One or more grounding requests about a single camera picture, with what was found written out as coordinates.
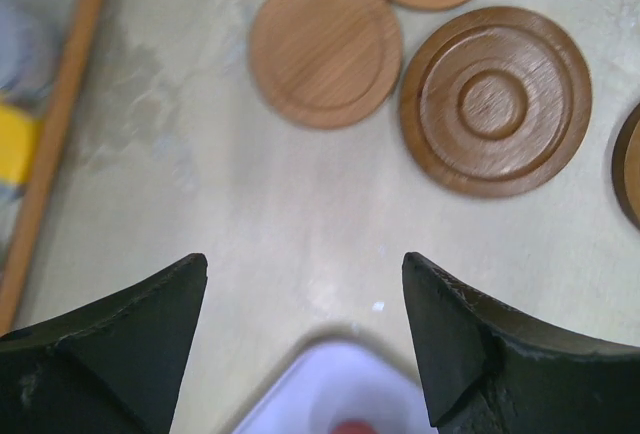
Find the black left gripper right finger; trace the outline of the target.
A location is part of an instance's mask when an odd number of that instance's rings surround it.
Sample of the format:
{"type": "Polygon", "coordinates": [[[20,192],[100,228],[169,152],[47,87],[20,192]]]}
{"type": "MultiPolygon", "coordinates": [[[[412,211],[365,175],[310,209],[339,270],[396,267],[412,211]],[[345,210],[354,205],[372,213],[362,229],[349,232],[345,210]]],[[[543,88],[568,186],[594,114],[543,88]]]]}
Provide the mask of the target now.
{"type": "Polygon", "coordinates": [[[638,432],[637,347],[534,318],[419,253],[405,255],[402,283],[438,432],[638,432]]]}

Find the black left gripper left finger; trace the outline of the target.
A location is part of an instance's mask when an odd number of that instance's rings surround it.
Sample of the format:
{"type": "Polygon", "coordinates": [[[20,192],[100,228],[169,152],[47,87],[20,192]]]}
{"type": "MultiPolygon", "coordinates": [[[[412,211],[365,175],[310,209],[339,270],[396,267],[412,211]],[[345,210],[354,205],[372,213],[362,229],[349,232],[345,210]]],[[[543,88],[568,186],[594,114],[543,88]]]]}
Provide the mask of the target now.
{"type": "Polygon", "coordinates": [[[207,284],[190,254],[1,338],[4,433],[167,433],[207,284]]]}

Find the brown ringed wooden saucer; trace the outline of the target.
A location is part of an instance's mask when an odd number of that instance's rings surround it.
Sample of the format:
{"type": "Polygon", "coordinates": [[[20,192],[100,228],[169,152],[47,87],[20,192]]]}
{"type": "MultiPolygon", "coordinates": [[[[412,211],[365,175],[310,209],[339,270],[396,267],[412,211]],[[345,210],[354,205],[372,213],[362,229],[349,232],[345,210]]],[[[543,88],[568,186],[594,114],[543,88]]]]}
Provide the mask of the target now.
{"type": "Polygon", "coordinates": [[[399,116],[416,164],[481,198],[532,191],[580,148],[592,82],[572,37],[531,10],[494,6],[434,31],[411,59],[399,116]]]}

